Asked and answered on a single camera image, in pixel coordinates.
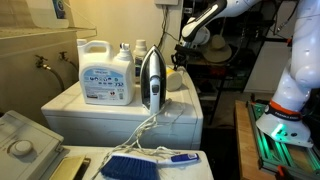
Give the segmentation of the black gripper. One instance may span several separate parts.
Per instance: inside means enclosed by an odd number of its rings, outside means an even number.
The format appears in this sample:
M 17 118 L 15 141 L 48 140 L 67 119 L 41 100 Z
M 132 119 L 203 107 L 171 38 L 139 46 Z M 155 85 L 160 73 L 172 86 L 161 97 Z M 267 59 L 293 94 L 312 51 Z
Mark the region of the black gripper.
M 183 47 L 181 45 L 175 46 L 175 53 L 171 56 L 171 61 L 174 65 L 174 69 L 179 67 L 185 67 L 188 63 L 188 59 L 195 54 L 195 51 L 190 48 Z

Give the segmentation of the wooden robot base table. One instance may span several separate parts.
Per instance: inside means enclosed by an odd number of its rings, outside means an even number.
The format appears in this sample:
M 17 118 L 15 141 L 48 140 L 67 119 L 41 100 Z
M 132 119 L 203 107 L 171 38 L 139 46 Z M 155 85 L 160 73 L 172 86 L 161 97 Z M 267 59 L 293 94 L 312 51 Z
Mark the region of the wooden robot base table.
M 273 174 L 259 169 L 258 153 L 246 103 L 235 101 L 235 126 L 241 180 L 275 180 Z

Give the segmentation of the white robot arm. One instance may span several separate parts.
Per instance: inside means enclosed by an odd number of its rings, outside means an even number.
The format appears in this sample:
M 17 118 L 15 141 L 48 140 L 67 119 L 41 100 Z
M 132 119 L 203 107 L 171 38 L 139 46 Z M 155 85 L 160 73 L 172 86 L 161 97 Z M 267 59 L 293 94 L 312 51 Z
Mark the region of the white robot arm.
M 175 66 L 186 63 L 196 47 L 209 40 L 206 25 L 222 17 L 236 17 L 261 0 L 216 0 L 202 14 L 190 18 L 172 56 Z M 260 131 L 277 142 L 311 148 L 309 127 L 301 110 L 311 91 L 320 87 L 320 0 L 299 0 L 292 40 L 292 54 L 277 90 L 256 121 Z

